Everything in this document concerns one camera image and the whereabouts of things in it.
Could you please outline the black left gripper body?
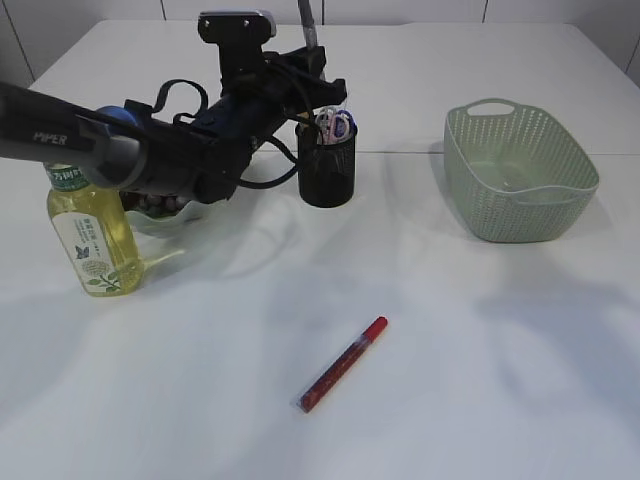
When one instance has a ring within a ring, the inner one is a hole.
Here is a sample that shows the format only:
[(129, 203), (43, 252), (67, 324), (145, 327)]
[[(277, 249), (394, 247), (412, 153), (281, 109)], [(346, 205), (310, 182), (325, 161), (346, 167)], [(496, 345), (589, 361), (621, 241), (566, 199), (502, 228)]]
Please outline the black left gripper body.
[(214, 104), (214, 143), (261, 145), (289, 118), (346, 100), (344, 78), (320, 80), (305, 47), (263, 51), (265, 68), (222, 85)]

